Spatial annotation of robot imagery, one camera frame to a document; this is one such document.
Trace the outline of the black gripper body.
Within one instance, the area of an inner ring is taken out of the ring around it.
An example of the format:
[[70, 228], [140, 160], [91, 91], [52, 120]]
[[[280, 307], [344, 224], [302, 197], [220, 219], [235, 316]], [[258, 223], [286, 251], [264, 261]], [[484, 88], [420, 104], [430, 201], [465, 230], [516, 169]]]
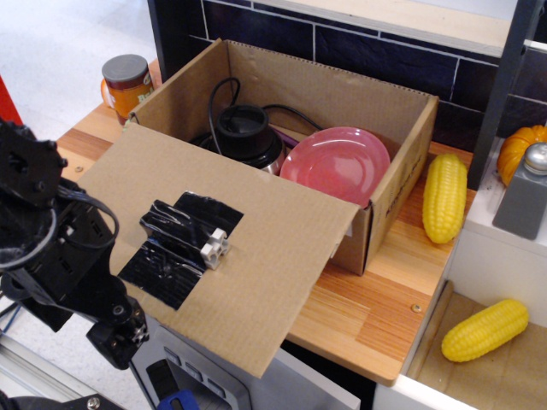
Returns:
[[114, 368], [126, 370], [149, 340], [144, 310], [117, 277], [109, 277], [99, 283], [91, 298], [91, 317], [94, 325], [86, 335], [88, 340]]

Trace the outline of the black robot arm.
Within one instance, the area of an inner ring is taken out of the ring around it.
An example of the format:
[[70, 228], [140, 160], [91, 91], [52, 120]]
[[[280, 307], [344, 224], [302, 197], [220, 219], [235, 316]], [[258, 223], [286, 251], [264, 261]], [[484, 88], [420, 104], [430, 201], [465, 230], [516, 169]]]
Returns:
[[1, 290], [53, 331], [73, 314], [90, 320], [90, 343], [126, 370], [149, 333], [142, 308], [109, 269], [120, 224], [63, 178], [67, 164], [56, 142], [1, 122]]

